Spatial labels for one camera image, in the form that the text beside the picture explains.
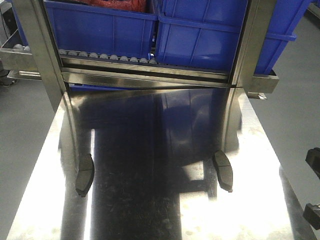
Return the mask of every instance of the metal shelf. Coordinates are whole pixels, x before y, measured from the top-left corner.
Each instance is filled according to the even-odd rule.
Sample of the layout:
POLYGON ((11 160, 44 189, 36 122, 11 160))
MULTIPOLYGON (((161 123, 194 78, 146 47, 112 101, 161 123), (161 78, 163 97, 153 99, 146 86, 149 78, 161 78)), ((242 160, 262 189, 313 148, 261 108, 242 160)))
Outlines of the metal shelf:
MULTIPOLYGON (((34 57, 30 51, 13 49, 21 44, 16 31, 0 48, 0 58, 8 70, 17 78, 34 79, 34 74, 20 74, 19 71, 38 72, 34 57)), ((126 88, 186 88, 218 87, 229 88, 230 75, 227 72, 210 69, 173 66, 167 64, 133 63, 110 59, 96 59, 80 56, 61 55, 61 73, 65 83, 101 85, 126 88)), ((279 78, 276 74, 252 77, 249 92, 272 93, 279 78)))
POLYGON ((42 0, 12 0, 32 53, 12 49, 19 37, 0 50, 6 69, 38 72, 56 111, 66 83, 129 88, 244 88, 272 93, 275 75, 254 75, 276 0, 249 0, 231 73, 158 64, 60 56, 42 0))

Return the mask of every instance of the gray floor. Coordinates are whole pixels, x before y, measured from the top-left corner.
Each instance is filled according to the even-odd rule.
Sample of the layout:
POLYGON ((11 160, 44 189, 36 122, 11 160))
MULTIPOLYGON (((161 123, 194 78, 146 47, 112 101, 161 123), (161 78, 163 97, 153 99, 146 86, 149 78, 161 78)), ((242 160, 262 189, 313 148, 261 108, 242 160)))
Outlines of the gray floor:
MULTIPOLYGON (((304 17, 295 32, 297 41, 274 67, 277 89, 251 103, 304 206, 320 203, 319 179, 304 161, 308 149, 320 147, 320 28, 304 17)), ((52 118, 41 82, 0 87, 0 239, 10 230, 52 118)))
POLYGON ((0 239, 6 239, 54 112, 41 81, 0 86, 0 239))
POLYGON ((306 16, 273 68, 280 77, 275 91, 251 100, 303 208, 320 204, 319 178, 305 162, 308 150, 320 147, 320 20, 306 16))

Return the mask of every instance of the blue plastic crate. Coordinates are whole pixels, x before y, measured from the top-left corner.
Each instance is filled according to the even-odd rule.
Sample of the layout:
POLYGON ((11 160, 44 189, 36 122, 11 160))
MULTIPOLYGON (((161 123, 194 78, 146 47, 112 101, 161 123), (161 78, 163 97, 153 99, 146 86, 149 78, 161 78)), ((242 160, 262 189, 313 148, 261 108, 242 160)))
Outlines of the blue plastic crate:
MULTIPOLYGON (((166 17, 241 26, 247 0, 161 0, 166 17)), ((312 0, 278 0, 268 32, 291 35, 312 0)))
MULTIPOLYGON (((147 58, 158 19, 156 5, 132 12, 44 0, 58 48, 147 58)), ((22 41, 26 38, 18 22, 22 41)))
MULTIPOLYGON (((229 72, 240 31, 240 27, 187 21, 159 13, 156 60, 229 72)), ((287 43, 295 39, 295 35, 268 33, 255 72, 269 74, 287 43)))
POLYGON ((248 0, 164 0, 162 13, 166 17, 240 27, 247 4, 248 0))
POLYGON ((268 32, 291 35, 313 0, 277 0, 268 32))

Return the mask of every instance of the red item in crate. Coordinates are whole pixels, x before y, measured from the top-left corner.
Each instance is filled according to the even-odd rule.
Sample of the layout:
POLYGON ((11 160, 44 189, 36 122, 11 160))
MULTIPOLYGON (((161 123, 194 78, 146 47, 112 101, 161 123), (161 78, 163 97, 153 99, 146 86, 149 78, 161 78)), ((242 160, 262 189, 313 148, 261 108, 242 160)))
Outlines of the red item in crate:
POLYGON ((133 12, 146 12, 146 0, 76 0, 91 6, 120 9, 133 12))

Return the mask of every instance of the stainless steel table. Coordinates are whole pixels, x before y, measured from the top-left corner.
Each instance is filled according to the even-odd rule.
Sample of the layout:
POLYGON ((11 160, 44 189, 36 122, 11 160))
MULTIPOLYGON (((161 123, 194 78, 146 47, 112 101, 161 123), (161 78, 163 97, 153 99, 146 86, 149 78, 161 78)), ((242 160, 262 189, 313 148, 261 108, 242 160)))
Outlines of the stainless steel table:
POLYGON ((8 240, 313 240, 242 88, 71 92, 8 240), (233 169, 220 188, 213 155, 233 169), (86 197, 75 190, 91 154, 86 197))

